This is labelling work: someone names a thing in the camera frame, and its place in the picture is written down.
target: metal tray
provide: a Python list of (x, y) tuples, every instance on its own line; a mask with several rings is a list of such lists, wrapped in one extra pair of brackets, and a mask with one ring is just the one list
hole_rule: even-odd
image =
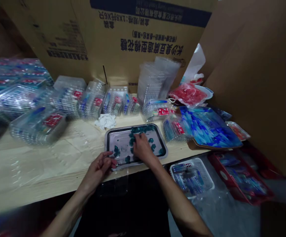
[[(133, 127), (145, 127), (145, 126), (153, 126), (154, 130), (147, 131), (145, 135), (147, 139), (153, 138), (154, 142), (150, 143), (150, 145), (155, 144), (156, 148), (154, 154), (159, 159), (164, 159), (168, 156), (168, 148), (166, 143), (163, 139), (163, 136), (158, 128), (158, 126), (154, 123), (142, 124), (137, 126), (130, 126), (130, 127), (121, 127), (121, 128), (113, 128), (106, 132), (105, 134), (105, 151), (114, 151), (115, 146), (118, 147), (120, 151), (120, 155), (118, 155), (115, 159), (118, 162), (117, 168), (112, 170), (120, 170), (123, 168), (135, 166), (142, 164), (143, 162), (139, 160), (137, 157), (131, 153), (132, 146), (130, 145), (131, 137), (129, 134), (132, 131)], [(130, 156), (130, 161), (126, 162), (126, 158)]]

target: white plastic basket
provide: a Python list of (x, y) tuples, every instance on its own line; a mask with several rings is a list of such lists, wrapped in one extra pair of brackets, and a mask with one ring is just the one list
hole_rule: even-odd
[[(179, 162), (179, 163), (171, 165), (169, 171), (170, 171), (170, 175), (172, 176), (172, 178), (174, 180), (175, 180), (175, 173), (173, 171), (173, 167), (176, 166), (176, 165), (180, 165), (180, 164), (183, 164), (185, 166), (185, 168), (195, 167), (195, 168), (197, 168), (199, 170), (199, 172), (201, 174), (201, 177), (202, 177), (202, 180), (204, 182), (204, 185), (203, 185), (204, 190), (203, 190), (203, 192), (206, 192), (208, 190), (212, 190), (212, 189), (215, 188), (214, 182), (213, 182), (211, 176), (209, 175), (206, 167), (204, 166), (204, 164), (203, 164), (203, 162), (202, 162), (202, 160), (200, 158), (193, 158), (191, 160), (187, 160), (187, 161), (183, 161), (183, 162)], [(197, 196), (197, 195), (194, 195), (191, 192), (186, 191), (186, 190), (184, 191), (184, 193), (185, 193), (185, 195), (187, 196), (188, 199), (193, 199), (193, 198), (195, 198)]]

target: wooden table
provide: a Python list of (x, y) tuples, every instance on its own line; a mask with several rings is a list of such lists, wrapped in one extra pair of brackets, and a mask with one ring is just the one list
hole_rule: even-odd
[[(116, 127), (144, 124), (141, 115), (116, 120)], [(162, 131), (161, 122), (155, 124)], [(105, 133), (93, 121), (76, 120), (53, 147), (37, 148), (14, 140), (7, 131), (0, 139), (0, 212), (76, 190), (90, 163), (104, 151)], [(192, 151), (185, 143), (167, 147), (162, 164), (208, 151)], [(146, 169), (137, 165), (113, 172), (107, 180)]]

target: right hand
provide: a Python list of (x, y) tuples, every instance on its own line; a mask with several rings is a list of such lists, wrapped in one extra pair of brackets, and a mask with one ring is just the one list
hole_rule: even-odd
[(134, 155), (140, 158), (149, 168), (160, 164), (159, 159), (154, 155), (151, 146), (144, 133), (134, 134), (135, 142), (133, 143)]

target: white tissue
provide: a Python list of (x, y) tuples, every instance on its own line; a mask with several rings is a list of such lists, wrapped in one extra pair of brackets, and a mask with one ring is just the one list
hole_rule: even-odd
[(101, 130), (105, 130), (105, 128), (114, 128), (117, 125), (116, 116), (110, 114), (101, 114), (98, 121), (95, 121), (95, 125), (100, 127)]

